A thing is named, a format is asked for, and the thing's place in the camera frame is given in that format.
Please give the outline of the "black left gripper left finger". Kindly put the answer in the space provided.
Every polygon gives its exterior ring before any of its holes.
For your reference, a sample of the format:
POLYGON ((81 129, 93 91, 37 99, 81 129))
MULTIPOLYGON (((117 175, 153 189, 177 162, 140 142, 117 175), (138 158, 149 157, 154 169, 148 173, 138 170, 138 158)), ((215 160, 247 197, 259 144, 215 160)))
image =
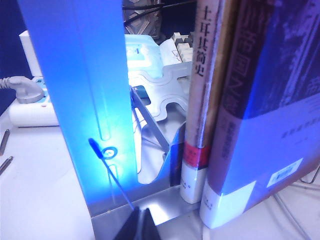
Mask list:
POLYGON ((135 207, 131 212, 121 229, 118 231, 114 240, 134 240, 137 233, 138 222, 140 218, 140 208, 135 207))

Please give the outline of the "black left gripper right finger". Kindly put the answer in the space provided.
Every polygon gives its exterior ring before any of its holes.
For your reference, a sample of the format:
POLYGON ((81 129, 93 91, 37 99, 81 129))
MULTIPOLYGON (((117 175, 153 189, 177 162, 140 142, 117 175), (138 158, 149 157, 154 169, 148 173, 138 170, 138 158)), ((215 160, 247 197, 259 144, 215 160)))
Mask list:
POLYGON ((141 239, 142 240, 160 240, 160 234, 158 232, 157 226, 154 223, 154 220, 149 208, 146 208, 144 210, 141 239))

